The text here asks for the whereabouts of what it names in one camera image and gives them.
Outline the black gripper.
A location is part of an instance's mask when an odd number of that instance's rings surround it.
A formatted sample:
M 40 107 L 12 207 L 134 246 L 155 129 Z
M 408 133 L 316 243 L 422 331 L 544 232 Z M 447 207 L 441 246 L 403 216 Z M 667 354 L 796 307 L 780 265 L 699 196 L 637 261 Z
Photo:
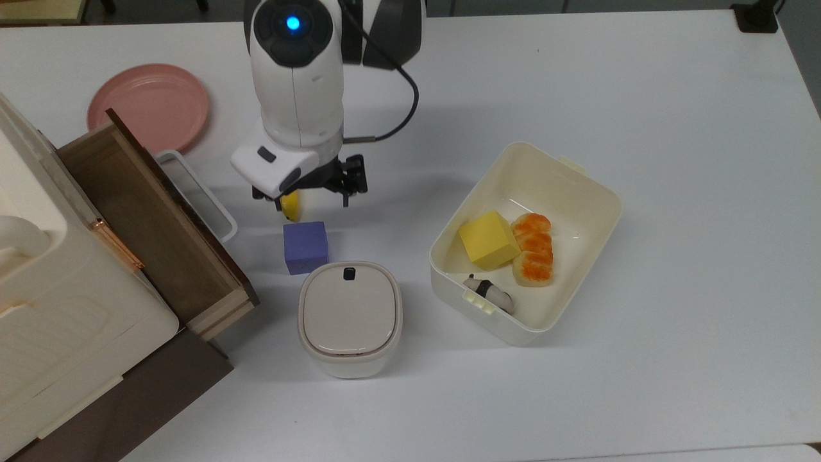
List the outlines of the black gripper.
M 294 184 L 294 190 L 325 188 L 343 196 L 343 207 L 349 207 L 350 198 L 368 191 L 366 163 L 361 154 L 352 155 L 344 162 L 339 158 L 318 167 L 311 173 L 303 176 Z M 251 187 L 251 195 L 255 201 L 271 201 L 270 197 Z

